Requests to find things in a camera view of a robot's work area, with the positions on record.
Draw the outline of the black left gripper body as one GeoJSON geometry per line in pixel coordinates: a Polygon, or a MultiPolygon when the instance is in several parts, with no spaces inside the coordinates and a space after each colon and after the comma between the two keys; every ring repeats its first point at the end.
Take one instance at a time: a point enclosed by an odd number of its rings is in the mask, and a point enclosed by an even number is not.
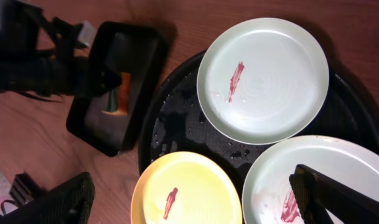
{"type": "Polygon", "coordinates": [[[94,97],[119,86],[120,75],[102,59],[74,55],[95,37],[87,21],[48,21],[37,6],[0,0],[0,93],[94,97]]]}

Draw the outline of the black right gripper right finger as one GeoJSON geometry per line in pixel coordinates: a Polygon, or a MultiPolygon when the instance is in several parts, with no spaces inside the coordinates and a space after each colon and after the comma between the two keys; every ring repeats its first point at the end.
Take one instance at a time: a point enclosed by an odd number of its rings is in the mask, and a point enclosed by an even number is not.
{"type": "Polygon", "coordinates": [[[379,223],[379,202],[298,164],[289,182],[305,223],[332,223],[332,213],[343,223],[379,223]]]}

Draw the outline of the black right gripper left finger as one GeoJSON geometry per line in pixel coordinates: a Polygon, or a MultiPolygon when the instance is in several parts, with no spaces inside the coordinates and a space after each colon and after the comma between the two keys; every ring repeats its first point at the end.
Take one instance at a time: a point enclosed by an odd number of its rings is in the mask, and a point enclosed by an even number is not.
{"type": "Polygon", "coordinates": [[[95,198],[89,172],[82,172],[51,190],[31,177],[17,174],[9,195],[0,204],[0,224],[86,224],[95,198]]]}

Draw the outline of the light green plate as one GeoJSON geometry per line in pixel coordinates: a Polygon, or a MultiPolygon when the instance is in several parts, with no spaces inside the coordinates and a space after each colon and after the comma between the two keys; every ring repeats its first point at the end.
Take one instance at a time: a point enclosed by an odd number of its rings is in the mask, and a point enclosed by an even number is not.
{"type": "Polygon", "coordinates": [[[280,142],[321,110],[329,66],[301,26],[263,17],[241,22],[210,45],[200,63],[197,96],[209,123],[245,144],[280,142]]]}
{"type": "Polygon", "coordinates": [[[246,223],[379,223],[379,156],[342,139],[277,143],[243,186],[246,223]]]}

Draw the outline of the orange green sponge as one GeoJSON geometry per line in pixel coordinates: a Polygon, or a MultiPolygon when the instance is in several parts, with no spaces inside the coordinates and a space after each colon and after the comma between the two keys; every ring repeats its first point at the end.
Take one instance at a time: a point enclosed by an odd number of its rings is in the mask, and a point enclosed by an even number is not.
{"type": "Polygon", "coordinates": [[[108,93],[106,108],[102,111],[112,116],[126,116],[129,111],[131,74],[121,72],[121,84],[108,93]]]}

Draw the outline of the light green plate top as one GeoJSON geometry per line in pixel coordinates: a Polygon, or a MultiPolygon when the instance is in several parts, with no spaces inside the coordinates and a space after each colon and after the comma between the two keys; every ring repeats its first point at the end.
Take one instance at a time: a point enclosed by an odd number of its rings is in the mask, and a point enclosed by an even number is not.
{"type": "Polygon", "coordinates": [[[245,144],[280,142],[321,110],[329,66],[301,26],[263,17],[241,22],[210,45],[200,63],[197,96],[209,123],[245,144]]]}

